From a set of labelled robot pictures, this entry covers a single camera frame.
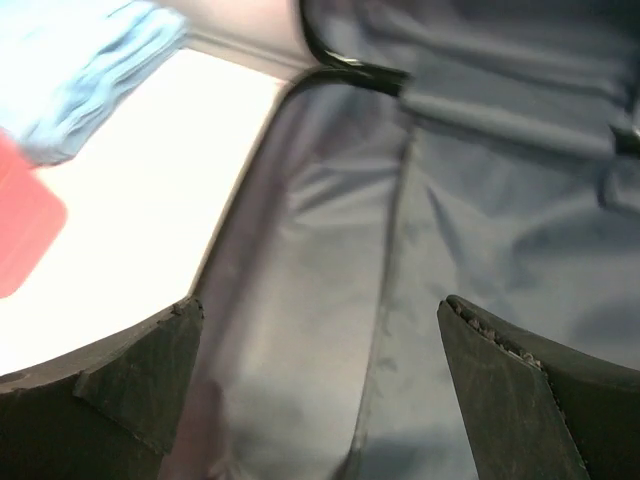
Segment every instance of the blue towel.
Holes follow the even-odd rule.
[[[144,0],[0,0],[0,128],[37,165],[72,158],[186,33]]]

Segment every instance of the suitcase lid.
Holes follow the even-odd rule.
[[[300,0],[300,13],[306,42],[321,63],[356,69],[396,91],[416,90],[411,85],[417,82],[424,93],[428,79],[433,98],[425,104],[421,96],[422,114],[451,115],[443,101],[464,91],[459,100],[482,104],[483,118],[513,107],[527,120],[524,135],[540,137],[534,143],[556,142],[565,153],[600,158],[640,151],[640,3],[634,0]],[[440,84],[434,86],[436,75]],[[464,89],[443,87],[460,78],[467,79]],[[502,98],[504,91],[512,97]],[[540,105],[557,103],[562,92],[572,96],[560,102],[567,105],[559,108],[572,110],[564,116],[592,119],[568,118],[551,124],[555,133],[545,131],[548,112],[540,113]],[[523,99],[523,93],[538,98]],[[521,100],[525,105],[517,106]],[[444,119],[477,123],[480,116],[458,113]],[[521,135],[512,131],[521,119],[515,120],[505,117],[487,128]]]

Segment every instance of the red object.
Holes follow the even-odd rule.
[[[64,204],[33,175],[20,150],[0,131],[0,298],[20,288],[66,218]]]

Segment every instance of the white table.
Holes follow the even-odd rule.
[[[37,175],[65,228],[0,299],[0,375],[73,351],[186,297],[282,83],[178,52],[66,164]]]

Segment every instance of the wrinkled fabric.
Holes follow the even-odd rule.
[[[280,107],[199,286],[163,480],[477,479],[449,295],[640,368],[640,171],[610,134],[639,83],[638,7],[534,3],[305,3],[338,54],[410,81]]]
[[[142,0],[1,2],[0,128],[35,164],[68,160],[185,37]]]

